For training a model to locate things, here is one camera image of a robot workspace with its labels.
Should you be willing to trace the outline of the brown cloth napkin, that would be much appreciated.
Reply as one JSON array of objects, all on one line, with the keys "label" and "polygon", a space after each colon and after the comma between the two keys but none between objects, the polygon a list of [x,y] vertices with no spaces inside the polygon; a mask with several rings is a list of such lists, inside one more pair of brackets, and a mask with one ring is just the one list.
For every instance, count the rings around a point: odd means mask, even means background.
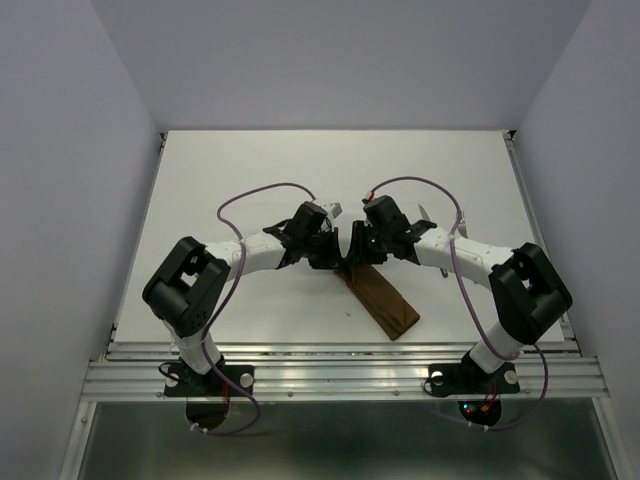
[{"label": "brown cloth napkin", "polygon": [[337,271],[360,304],[391,341],[398,340],[421,318],[403,295],[371,265],[355,265],[347,272]]}]

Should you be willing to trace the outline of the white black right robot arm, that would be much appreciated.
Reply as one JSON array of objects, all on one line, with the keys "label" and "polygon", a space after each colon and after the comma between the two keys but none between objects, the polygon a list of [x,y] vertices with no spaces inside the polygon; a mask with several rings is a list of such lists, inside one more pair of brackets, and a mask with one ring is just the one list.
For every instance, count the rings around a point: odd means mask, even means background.
[{"label": "white black right robot arm", "polygon": [[503,380],[525,346],[533,346],[572,306],[573,298],[536,244],[498,247],[456,237],[428,219],[415,223],[386,195],[364,205],[352,224],[350,267],[378,265],[389,257],[437,268],[488,289],[497,321],[457,363],[435,366],[434,396],[476,393]]}]

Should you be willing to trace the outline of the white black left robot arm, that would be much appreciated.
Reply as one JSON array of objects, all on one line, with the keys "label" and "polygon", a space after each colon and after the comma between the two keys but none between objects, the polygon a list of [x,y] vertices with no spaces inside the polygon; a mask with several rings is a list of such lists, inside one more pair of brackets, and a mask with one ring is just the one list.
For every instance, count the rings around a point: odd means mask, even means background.
[{"label": "white black left robot arm", "polygon": [[221,373],[234,383],[253,374],[250,366],[226,367],[206,332],[226,283],[302,259],[316,270],[336,270],[341,255],[335,220],[341,213],[338,203],[306,201],[291,219],[241,240],[203,244],[187,236],[176,243],[142,292],[179,351],[177,361],[159,368],[166,396],[223,396],[229,386]]}]

